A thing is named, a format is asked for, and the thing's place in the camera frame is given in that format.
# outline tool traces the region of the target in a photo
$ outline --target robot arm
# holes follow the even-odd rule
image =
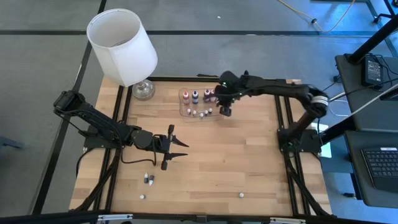
[[[235,100],[243,96],[259,96],[262,94],[287,96],[298,99],[304,109],[316,118],[326,115],[328,96],[310,85],[297,85],[280,82],[280,80],[266,80],[261,77],[244,75],[238,78],[230,71],[220,76],[219,85],[215,88],[220,113],[231,116],[230,109]]]
[[[187,155],[169,153],[171,143],[188,147],[173,135],[174,125],[169,126],[167,135],[156,134],[154,136],[153,133],[145,131],[141,127],[119,123],[107,117],[87,103],[81,93],[71,90],[62,92],[54,103],[54,113],[59,116],[77,116],[91,124],[96,129],[95,133],[79,131],[86,138],[95,135],[107,142],[114,143],[120,149],[124,146],[135,145],[137,149],[163,153],[162,170],[167,169],[168,160]]]

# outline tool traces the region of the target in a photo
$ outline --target black metal frame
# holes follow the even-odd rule
[[[104,11],[105,5],[106,5],[107,0],[101,0],[98,13],[101,13]],[[341,1],[341,2],[346,2],[346,1],[351,1],[351,0],[334,0],[334,1]],[[365,2],[371,11],[371,14],[373,17],[377,16],[376,10],[373,8],[372,3],[370,0],[357,0],[357,2]],[[269,30],[148,30],[147,33],[149,35],[309,35],[309,36],[323,36],[323,35],[337,35],[337,36],[342,36],[342,35],[373,35],[375,32],[373,31],[336,31],[336,32],[330,32],[329,34],[323,34],[319,31],[269,31]],[[85,30],[0,30],[0,35],[85,35],[86,31]],[[392,42],[387,38],[386,40],[387,46],[390,48],[393,56],[398,57],[398,53],[395,50],[394,46],[392,45]],[[88,63],[88,59],[90,57],[91,53],[91,45],[88,42],[85,52],[83,54],[83,58],[81,61],[81,68],[78,72],[75,84],[73,86],[73,90],[78,91],[80,89],[81,82],[83,80],[84,72],[86,70],[86,66]],[[180,82],[216,82],[216,78],[178,78],[178,77],[149,77],[150,80],[152,81],[180,81]],[[120,101],[116,101],[115,104],[115,112],[118,112]],[[53,146],[51,148],[51,156],[49,158],[49,162],[47,163],[47,166],[45,168],[45,174],[42,177],[42,180],[40,181],[40,190],[32,202],[32,214],[38,215],[41,213],[42,208],[44,206],[45,198],[47,196],[47,192],[50,187],[50,183],[52,180],[53,173],[55,171],[57,161],[60,155],[60,151],[63,145],[63,141],[65,140],[65,135],[67,132],[68,128],[68,123],[67,121],[70,119],[68,116],[65,117],[66,120],[63,120],[60,123],[60,127],[57,132],[57,137],[53,142]],[[109,160],[109,150],[105,150],[105,157],[104,157],[104,162],[103,166],[105,167],[108,162],[105,160]],[[295,155],[295,160],[296,160],[296,165],[299,164],[301,165],[299,155]],[[302,169],[297,169],[298,174],[302,175]],[[112,188],[109,188],[108,193],[111,193],[113,191]],[[100,201],[100,196],[96,199],[95,206],[99,206],[99,201]],[[107,200],[109,201],[108,207],[111,204],[111,197]],[[308,213],[306,205],[304,206],[305,213]]]
[[[148,79],[153,82],[214,82],[214,83],[218,82],[218,77],[149,77]],[[124,123],[127,121],[127,115],[128,115],[129,108],[130,108],[130,101],[131,101],[131,96],[132,96],[131,90],[132,90],[132,87],[130,86],[127,91],[125,106],[124,106],[124,110],[123,110],[122,121]],[[287,113],[288,122],[289,122],[289,124],[292,124],[293,116],[292,116],[292,110],[290,107],[290,100],[288,97],[284,97],[284,101],[285,101],[285,109],[286,109],[286,113]],[[283,129],[284,128],[284,119],[283,119],[282,108],[281,108],[281,104],[280,104],[280,98],[278,96],[275,96],[275,105],[276,105],[276,110],[277,110],[279,129]],[[296,165],[298,176],[299,176],[300,180],[303,182],[303,184],[305,185],[303,170],[302,170],[302,163],[300,160],[299,152],[296,152],[294,154],[294,159],[295,159],[295,165]],[[104,157],[103,166],[102,166],[101,170],[106,168],[105,161],[107,161],[107,160],[108,160],[108,158]],[[288,180],[288,185],[289,185],[289,194],[290,194],[290,202],[291,202],[291,206],[292,206],[292,213],[293,213],[293,216],[300,215],[298,206],[297,206],[297,199],[296,199],[296,195],[295,195],[294,181],[288,172],[289,168],[286,163],[285,163],[285,168],[286,168],[286,175],[287,175],[287,180]],[[107,210],[107,211],[110,211],[110,209],[111,209],[112,197],[113,197],[114,187],[116,184],[117,171],[118,170],[116,169],[115,173],[112,175],[112,178],[109,182],[109,189],[108,189],[107,200],[106,200],[106,205],[105,205],[105,210]],[[310,206],[309,206],[308,201],[303,193],[302,193],[302,202],[303,202],[304,214],[311,215]],[[172,219],[175,219],[175,217],[182,217],[182,216],[179,214],[145,214],[144,215],[144,218],[153,218],[153,219],[168,219],[171,217],[173,217]],[[237,216],[225,216],[225,217],[226,217],[226,219],[224,219],[223,221],[228,221],[229,218],[236,218]],[[243,220],[243,221],[248,222],[250,220],[252,220],[252,219],[248,218],[247,220]]]

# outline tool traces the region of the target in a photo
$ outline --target black desk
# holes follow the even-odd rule
[[[398,72],[398,58],[384,58],[391,70]],[[344,55],[336,56],[336,65],[346,93],[363,88],[361,85],[361,65],[348,63]],[[397,75],[391,73],[390,75],[391,78],[397,78]],[[385,81],[388,80],[386,68],[384,68],[384,79]],[[382,90],[388,88],[390,88],[389,83],[384,84]],[[347,96],[349,107],[354,112],[380,94],[370,89],[352,93]],[[398,194],[373,187],[361,154],[361,149],[365,147],[386,145],[398,147],[398,116],[396,111],[398,111],[398,102],[377,99],[363,110],[327,129],[322,137],[323,142],[329,142],[344,134],[353,163],[354,175],[351,175],[351,178],[356,194],[369,206],[398,208]]]
[[[348,63],[344,55],[338,55],[335,59],[336,66],[340,73],[345,92],[348,93],[353,90],[363,88],[363,86],[361,85],[361,65],[352,65]],[[384,57],[384,59],[390,66],[391,70],[398,73],[398,58]],[[387,81],[387,69],[383,69],[384,80]],[[398,77],[391,72],[390,76],[392,79]],[[389,87],[390,84],[386,83],[381,90],[386,90]],[[360,90],[355,93],[349,94],[347,96],[347,100],[351,112],[356,111],[378,95],[380,95],[379,92],[370,89]],[[398,133],[398,116],[396,113],[397,111],[397,101],[381,101],[377,99],[367,107],[363,108],[363,110],[329,128],[327,131],[324,132],[322,140],[324,142],[329,142],[330,140],[344,134],[344,131],[346,130]]]
[[[363,202],[369,206],[398,208],[397,193],[386,192],[373,187],[361,153],[361,150],[367,147],[398,147],[398,134],[347,131],[345,138]]]

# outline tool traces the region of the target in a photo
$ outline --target wooden tabletop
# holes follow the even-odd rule
[[[127,123],[154,134],[167,134],[168,126],[174,124],[174,133],[189,147],[173,144],[170,151],[185,152],[188,156],[170,161],[167,171],[160,169],[162,154],[157,155],[156,167],[150,162],[120,163],[113,212],[292,215],[284,160],[277,143],[274,96],[244,97],[233,104],[229,118],[187,122],[179,113],[179,89],[214,88],[217,83],[154,83],[156,92],[152,99],[139,101],[132,97]],[[117,84],[104,79],[96,109],[111,117],[117,92]],[[303,108],[295,99],[290,102],[297,121]],[[134,146],[125,148],[123,153],[126,161],[153,159],[153,153]],[[103,155],[104,149],[95,149],[82,160],[70,208],[79,206],[96,185]],[[306,186],[330,212],[319,160],[307,153],[301,153],[301,158]],[[145,173],[155,176],[152,186],[144,183]],[[296,189],[302,212],[297,186]],[[144,200],[139,198],[142,194],[146,196]]]

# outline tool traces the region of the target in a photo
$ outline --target table lamp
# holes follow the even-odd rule
[[[122,86],[131,86],[139,100],[148,100],[155,86],[146,78],[157,65],[157,54],[139,17],[126,9],[111,9],[95,16],[87,27],[104,75]]]

